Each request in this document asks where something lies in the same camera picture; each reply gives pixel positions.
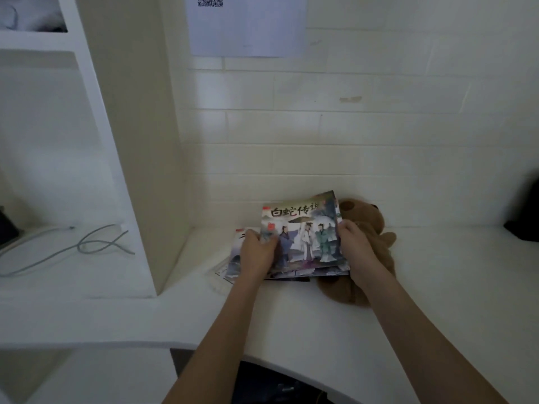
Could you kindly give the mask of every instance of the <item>white brick wall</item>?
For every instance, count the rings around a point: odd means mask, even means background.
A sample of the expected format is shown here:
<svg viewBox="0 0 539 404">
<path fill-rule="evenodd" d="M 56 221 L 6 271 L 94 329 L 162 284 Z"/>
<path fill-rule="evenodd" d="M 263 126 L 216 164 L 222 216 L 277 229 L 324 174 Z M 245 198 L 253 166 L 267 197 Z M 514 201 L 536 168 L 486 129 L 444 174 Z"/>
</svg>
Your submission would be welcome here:
<svg viewBox="0 0 539 404">
<path fill-rule="evenodd" d="M 161 3 L 193 225 L 330 189 L 390 226 L 498 224 L 539 169 L 539 0 L 309 0 L 293 59 L 193 57 Z"/>
</svg>

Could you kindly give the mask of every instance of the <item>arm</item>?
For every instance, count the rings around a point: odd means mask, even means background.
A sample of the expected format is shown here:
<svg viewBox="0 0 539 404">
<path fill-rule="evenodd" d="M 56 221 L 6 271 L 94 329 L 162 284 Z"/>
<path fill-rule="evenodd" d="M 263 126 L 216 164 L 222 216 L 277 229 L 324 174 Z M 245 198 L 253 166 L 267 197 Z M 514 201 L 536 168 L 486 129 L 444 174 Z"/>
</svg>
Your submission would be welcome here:
<svg viewBox="0 0 539 404">
<path fill-rule="evenodd" d="M 278 241 L 273 237 L 261 244 L 254 231 L 247 231 L 240 252 L 241 274 L 163 404 L 218 404 L 232 400 L 254 300 Z"/>
<path fill-rule="evenodd" d="M 419 401 L 507 404 L 380 264 L 365 234 L 345 220 L 339 235 L 350 276 L 367 294 Z"/>
</svg>

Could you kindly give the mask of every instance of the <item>stuffed animal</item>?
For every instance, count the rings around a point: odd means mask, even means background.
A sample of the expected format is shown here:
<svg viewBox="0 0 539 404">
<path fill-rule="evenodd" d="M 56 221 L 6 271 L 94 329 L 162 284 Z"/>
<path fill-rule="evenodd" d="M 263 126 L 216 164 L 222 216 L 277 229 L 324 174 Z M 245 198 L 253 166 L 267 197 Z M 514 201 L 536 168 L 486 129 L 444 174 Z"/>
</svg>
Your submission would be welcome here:
<svg viewBox="0 0 539 404">
<path fill-rule="evenodd" d="M 392 232 L 382 234 L 385 222 L 378 207 L 352 198 L 340 201 L 339 207 L 341 216 L 353 221 L 365 233 L 378 260 L 395 276 L 395 264 L 389 247 L 394 244 L 397 235 Z M 326 296 L 337 302 L 369 306 L 367 295 L 350 276 L 320 277 L 318 286 Z"/>
</svg>

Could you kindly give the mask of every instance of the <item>person's right arm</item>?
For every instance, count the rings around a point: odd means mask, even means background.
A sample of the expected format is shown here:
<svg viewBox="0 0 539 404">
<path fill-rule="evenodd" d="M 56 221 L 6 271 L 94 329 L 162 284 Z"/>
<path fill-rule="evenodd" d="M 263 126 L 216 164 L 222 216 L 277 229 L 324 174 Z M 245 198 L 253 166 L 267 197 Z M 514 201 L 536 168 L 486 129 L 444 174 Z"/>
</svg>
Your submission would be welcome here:
<svg viewBox="0 0 539 404">
<path fill-rule="evenodd" d="M 338 230 L 351 278 L 366 293 L 421 404 L 507 404 L 383 267 L 365 234 L 347 220 Z"/>
</svg>

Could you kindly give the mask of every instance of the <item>person's left hand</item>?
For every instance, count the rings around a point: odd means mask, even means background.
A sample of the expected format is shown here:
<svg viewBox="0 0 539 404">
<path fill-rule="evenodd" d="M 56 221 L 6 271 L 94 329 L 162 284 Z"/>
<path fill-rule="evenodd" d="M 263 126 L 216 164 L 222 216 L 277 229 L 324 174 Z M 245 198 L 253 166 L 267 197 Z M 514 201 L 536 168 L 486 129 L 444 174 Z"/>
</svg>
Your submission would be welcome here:
<svg viewBox="0 0 539 404">
<path fill-rule="evenodd" d="M 240 277 L 261 283 L 266 277 L 275 254 L 279 237 L 274 235 L 265 244 L 260 243 L 260 235 L 248 229 L 240 251 Z"/>
</svg>

